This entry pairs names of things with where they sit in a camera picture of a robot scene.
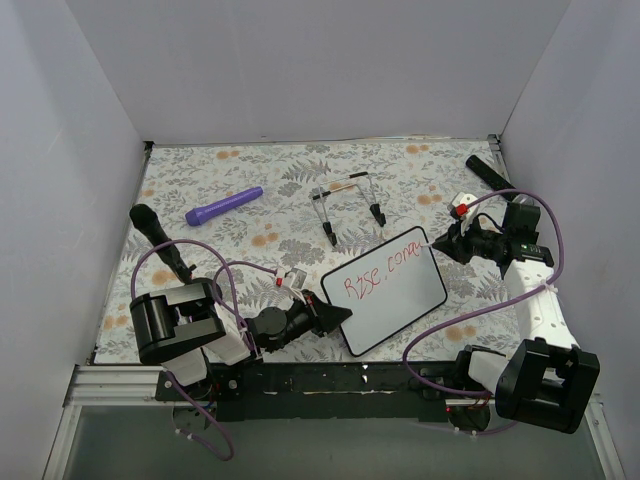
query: metal frame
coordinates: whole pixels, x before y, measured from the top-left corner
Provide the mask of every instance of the metal frame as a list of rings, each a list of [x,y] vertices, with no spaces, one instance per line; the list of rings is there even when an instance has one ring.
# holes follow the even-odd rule
[[[449,139],[433,138],[428,140],[449,141]],[[490,135],[487,140],[494,157],[494,168],[509,180],[500,149],[499,136]],[[43,479],[63,478],[83,406],[187,406],[187,402],[158,402],[154,399],[158,375],[161,371],[161,367],[144,366],[77,367],[71,379],[65,408]],[[475,400],[466,399],[446,400],[448,406],[472,405],[474,402]],[[594,393],[589,402],[584,421],[587,422],[605,477],[615,480],[624,479],[624,471],[604,416],[603,401],[598,393]]]
[[[43,480],[57,480],[64,476],[81,413],[82,407],[77,405],[68,406],[63,410],[53,448],[44,469]]]

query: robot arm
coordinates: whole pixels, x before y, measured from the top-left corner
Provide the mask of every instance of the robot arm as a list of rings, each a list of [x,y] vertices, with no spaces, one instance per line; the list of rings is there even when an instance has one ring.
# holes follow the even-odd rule
[[[509,203],[501,232],[483,230],[473,210],[461,205],[475,200],[458,195],[452,204],[458,221],[433,248],[460,263],[473,256],[496,262],[510,299],[530,292],[553,274],[546,247],[536,244],[538,207]],[[495,395],[504,418],[573,433],[579,426],[595,386],[600,365],[582,351],[569,331],[554,287],[515,305],[522,343],[511,359],[482,347],[459,355],[469,377]]]

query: cable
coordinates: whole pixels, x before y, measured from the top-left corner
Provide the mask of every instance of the cable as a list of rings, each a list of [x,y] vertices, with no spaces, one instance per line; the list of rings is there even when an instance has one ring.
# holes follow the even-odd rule
[[[231,269],[229,268],[229,264],[224,259],[224,257],[218,253],[217,250],[215,250],[213,247],[210,247],[206,243],[199,242],[197,240],[189,240],[189,239],[186,239],[186,238],[182,238],[182,239],[179,239],[179,240],[169,240],[168,242],[164,242],[164,243],[161,243],[160,245],[156,245],[151,250],[149,250],[147,253],[142,255],[142,257],[140,257],[140,259],[138,260],[138,263],[136,264],[135,268],[133,269],[133,273],[131,274],[131,299],[133,300],[134,298],[136,298],[136,278],[138,276],[138,271],[140,270],[140,267],[142,267],[144,262],[146,262],[147,259],[151,255],[156,253],[158,250],[161,250],[161,249],[163,249],[165,247],[169,247],[171,245],[176,245],[178,243],[188,243],[188,244],[191,244],[191,245],[197,245],[198,247],[202,247],[205,250],[208,250],[209,252],[213,253],[218,258],[218,260],[220,260],[220,263],[222,264],[222,268],[227,272],[227,275],[229,276],[229,284],[231,286],[231,299],[233,300],[233,310],[231,310],[231,309],[229,309],[229,310],[236,317],[236,322],[238,324],[238,328],[246,330],[247,329],[247,323],[244,321],[244,318],[242,318],[242,316],[240,315],[240,311],[238,310],[238,295],[236,293],[236,285],[233,282],[233,273],[231,273]],[[255,346],[253,345],[253,342],[251,342],[249,340],[249,336],[248,335],[245,336],[244,340],[245,340],[245,343],[247,344],[247,347],[250,350],[252,350],[252,351],[255,350]]]
[[[233,262],[227,262],[227,266],[231,267],[233,265],[245,265],[247,267],[251,267],[251,268],[255,268],[256,270],[260,270],[262,272],[266,272],[266,273],[270,273],[272,275],[276,275],[278,272],[276,270],[273,270],[272,268],[267,268],[267,267],[261,267],[260,265],[256,265],[255,263],[251,263],[251,262],[245,262],[243,260],[234,260]],[[214,285],[218,283],[218,277],[220,276],[220,274],[226,271],[226,269],[224,268],[224,265],[222,267],[220,267],[218,269],[218,271],[215,273],[215,275],[213,276],[213,283]],[[232,280],[231,280],[231,271],[229,270],[229,272],[227,272],[227,275],[229,275],[229,283],[232,284]],[[222,298],[218,298],[218,292],[214,289],[213,291],[213,298],[216,302],[218,302],[222,307],[226,308],[227,310],[229,310],[231,313],[235,312],[233,311],[233,309],[227,305],[227,303],[222,300]]]
[[[222,264],[222,267],[220,267],[220,269],[216,272],[216,275],[214,276],[214,284],[215,284],[215,280],[218,278],[218,275],[220,275],[220,273],[224,270],[227,273],[227,276],[229,277],[229,284],[230,284],[230,287],[231,287],[231,298],[233,300],[233,309],[231,309],[231,307],[229,307],[226,303],[224,303],[221,298],[216,298],[218,296],[218,294],[217,294],[217,291],[216,291],[215,288],[213,289],[214,299],[216,299],[223,307],[225,307],[227,310],[229,310],[236,317],[236,322],[238,323],[239,327],[243,327],[243,328],[246,329],[247,328],[247,324],[244,321],[244,318],[242,318],[242,316],[240,315],[240,312],[239,312],[239,309],[238,309],[238,297],[237,297],[237,292],[236,292],[236,286],[235,286],[235,283],[233,281],[233,273],[231,272],[231,269],[229,268],[229,266],[230,265],[247,265],[247,266],[256,268],[258,270],[262,270],[262,271],[267,272],[267,273],[272,273],[273,275],[276,274],[276,271],[268,269],[268,268],[265,268],[265,267],[261,267],[259,265],[256,265],[256,264],[253,264],[253,263],[250,263],[250,262],[244,262],[244,261],[227,262],[224,259],[224,257],[222,257],[222,255],[220,255],[214,248],[210,247],[206,243],[199,242],[197,240],[189,240],[189,239],[170,240],[168,242],[165,242],[165,243],[162,243],[160,245],[157,245],[157,246],[153,247],[147,253],[142,255],[142,257],[140,257],[140,259],[138,260],[138,263],[136,264],[135,268],[133,269],[133,273],[131,274],[131,299],[136,298],[136,278],[138,277],[138,272],[140,271],[140,268],[142,267],[144,262],[146,262],[147,259],[151,255],[153,255],[155,252],[157,252],[158,250],[160,250],[162,248],[165,248],[165,247],[168,247],[170,245],[178,244],[178,243],[187,243],[187,244],[192,244],[192,245],[197,245],[199,247],[202,247],[205,250],[208,250],[209,252],[213,253],[218,258],[218,260],[220,260],[220,263]],[[249,341],[248,339],[249,339],[249,335],[246,335],[245,336],[245,342],[247,343],[248,347],[251,350],[255,350],[255,346],[253,345],[253,342]],[[229,454],[228,455],[224,455],[222,452],[220,452],[220,450],[218,450],[211,443],[209,443],[207,440],[203,439],[199,435],[195,435],[195,434],[189,432],[188,430],[185,430],[185,429],[182,429],[182,428],[177,428],[176,425],[175,425],[175,422],[174,422],[175,430],[177,432],[181,433],[182,435],[185,435],[189,440],[195,440],[196,442],[198,442],[199,444],[201,444],[202,446],[204,446],[205,448],[210,450],[220,460],[225,461],[225,462],[228,461],[228,460],[231,460],[233,458],[233,456],[235,455],[235,449],[234,449],[234,446],[233,446],[233,441],[231,440],[231,437],[230,437],[229,433],[208,412],[208,408],[212,404],[212,402],[211,401],[209,402],[209,405],[207,406],[206,409],[202,408],[193,398],[191,398],[189,396],[189,394],[187,392],[185,392],[182,389],[182,387],[180,386],[180,384],[176,380],[176,377],[173,375],[173,373],[171,373],[170,371],[167,371],[166,374],[167,374],[167,377],[169,378],[169,380],[171,381],[171,385],[176,389],[176,391],[180,394],[180,396],[182,396],[182,398],[184,398],[187,402],[189,402],[191,405],[193,405],[198,412],[202,413],[211,422],[211,424],[220,432],[220,434],[223,436],[223,438],[227,442],[227,446],[229,448]]]
[[[442,392],[446,392],[446,393],[452,393],[455,395],[465,395],[467,397],[485,397],[487,395],[491,395],[491,392],[489,392],[488,390],[481,390],[481,391],[469,391],[469,390],[458,390],[455,388],[449,388],[449,387],[444,387],[441,385],[438,385],[435,382],[432,382],[431,380],[428,380],[426,378],[421,377],[415,370],[413,370],[411,368],[411,366],[409,365],[409,352],[413,349],[413,347],[415,347],[420,341],[424,340],[425,338],[427,338],[429,335],[442,330],[444,328],[450,327],[451,325],[455,325],[457,323],[460,322],[464,322],[465,320],[469,320],[471,318],[475,318],[477,316],[480,315],[485,315],[487,313],[491,313],[491,312],[495,312],[496,310],[500,310],[502,308],[505,307],[510,307],[511,305],[515,305],[516,303],[519,303],[523,300],[526,300],[527,298],[533,297],[534,295],[537,295],[538,293],[542,292],[543,290],[545,290],[548,286],[552,285],[557,279],[558,277],[560,277],[560,275],[562,274],[562,271],[564,270],[564,242],[562,240],[562,233],[560,232],[560,225],[558,224],[558,219],[555,216],[555,214],[553,213],[553,210],[551,210],[551,207],[549,206],[549,204],[547,204],[547,202],[545,202],[542,198],[540,198],[538,195],[536,195],[535,193],[530,193],[524,190],[518,190],[516,188],[508,188],[505,190],[497,190],[495,192],[491,192],[488,193],[487,195],[484,195],[476,200],[474,200],[473,202],[471,202],[469,205],[467,205],[467,208],[471,208],[481,202],[484,202],[485,200],[491,198],[491,197],[495,197],[496,195],[502,195],[503,193],[518,193],[518,194],[524,194],[527,195],[535,200],[537,200],[543,207],[544,209],[547,211],[547,213],[549,214],[549,217],[551,218],[551,222],[553,223],[553,228],[556,232],[556,237],[558,239],[558,269],[553,273],[553,275],[551,275],[544,284],[541,284],[540,286],[534,288],[533,290],[531,290],[530,292],[527,293],[523,293],[522,295],[518,295],[517,297],[514,297],[510,300],[507,300],[506,302],[502,302],[502,303],[498,303],[495,305],[491,305],[489,307],[485,307],[485,308],[481,308],[480,310],[476,310],[475,312],[470,312],[470,313],[465,313],[463,315],[460,315],[454,319],[448,320],[444,323],[441,323],[440,325],[436,325],[435,327],[431,327],[429,329],[427,329],[426,331],[422,332],[420,335],[418,335],[416,338],[414,338],[409,345],[407,345],[407,348],[405,348],[404,352],[402,353],[402,363],[404,363],[404,366],[407,368],[407,370],[409,370],[409,373],[411,375],[413,375],[414,378],[416,378],[420,383],[423,383],[425,385],[429,385],[432,388],[435,388],[436,390],[440,390]]]
[[[489,219],[489,221],[490,221],[491,223],[493,223],[493,226],[494,226],[494,227],[496,227],[496,229],[497,229],[500,233],[504,232],[504,228],[502,228],[500,225],[498,225],[498,222],[496,222],[496,221],[493,219],[493,217],[492,217],[491,215],[489,215],[488,213],[481,212],[481,213],[479,213],[479,214],[478,214],[478,215],[476,215],[476,216],[477,216],[477,217],[485,217],[485,218],[488,218],[488,219]]]
[[[180,394],[180,396],[182,398],[184,398],[187,402],[189,402],[191,405],[193,405],[195,407],[195,409],[198,412],[200,412],[202,415],[204,415],[205,418],[211,422],[211,425],[213,425],[220,432],[220,434],[224,438],[225,442],[227,442],[227,447],[229,448],[229,453],[227,455],[225,455],[220,450],[218,450],[216,447],[214,447],[211,443],[209,443],[207,440],[202,438],[201,436],[196,435],[194,433],[191,433],[189,430],[185,430],[184,428],[176,427],[175,421],[174,421],[173,425],[174,425],[176,431],[181,433],[182,435],[186,436],[189,440],[195,440],[200,445],[202,445],[203,447],[205,447],[208,450],[210,450],[216,457],[218,457],[223,462],[227,462],[227,461],[231,460],[234,457],[236,452],[235,452],[235,448],[233,446],[233,441],[231,440],[231,436],[229,435],[229,432],[227,432],[227,430],[222,425],[220,425],[215,418],[213,418],[213,415],[211,415],[208,411],[206,411],[204,408],[202,408],[198,402],[196,402],[193,398],[191,398],[189,396],[189,394],[182,389],[182,387],[180,386],[180,384],[176,380],[176,377],[173,375],[173,373],[171,373],[169,371],[167,371],[165,373],[167,375],[167,378],[169,378],[169,381],[171,382],[171,385],[173,386],[173,388],[176,389],[176,391]]]

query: floral mat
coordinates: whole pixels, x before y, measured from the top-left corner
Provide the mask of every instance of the floral mat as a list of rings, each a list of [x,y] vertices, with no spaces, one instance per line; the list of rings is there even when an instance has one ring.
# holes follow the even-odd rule
[[[320,287],[324,273],[415,225],[421,225],[433,240],[451,223],[447,205],[458,192],[476,196],[488,192],[465,167],[472,154],[493,162],[484,141],[154,148],[138,201],[157,212],[171,238],[206,242],[227,260],[299,267],[308,273],[305,288],[324,298]],[[331,182],[363,170],[372,175],[387,225],[384,229],[378,226],[357,190],[345,189],[327,199],[338,236],[338,245],[332,248],[309,194],[317,182]],[[257,200],[203,226],[187,225],[184,214],[191,208],[255,186],[264,189]],[[339,182],[331,185],[340,186]],[[496,198],[482,209],[501,221],[504,207],[505,202]],[[129,230],[102,319],[95,364],[139,363],[128,309],[129,282],[138,258],[149,248],[140,233]],[[180,250],[188,265],[198,266],[197,276],[211,276],[219,266],[203,249],[188,245]],[[506,289],[492,262],[473,259],[463,266],[439,252],[435,255],[449,293],[447,302],[367,354],[353,358],[339,331],[324,338],[308,333],[286,348],[266,354],[265,361],[398,361],[407,343],[429,326],[506,299]],[[246,267],[232,271],[245,317],[270,305],[287,308],[290,304],[267,274]],[[141,269],[137,282],[138,292],[178,285],[155,256]],[[223,296],[229,298],[228,279],[221,287]],[[438,332],[416,346],[411,358],[451,360],[467,343],[512,352],[519,343],[513,311],[478,317]]]

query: whiteboard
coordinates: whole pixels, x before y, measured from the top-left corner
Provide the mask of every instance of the whiteboard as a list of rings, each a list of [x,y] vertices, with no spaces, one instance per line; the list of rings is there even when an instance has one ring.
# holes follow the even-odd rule
[[[350,308],[342,334],[355,357],[447,300],[447,291],[422,227],[414,227],[325,274],[327,300]]]

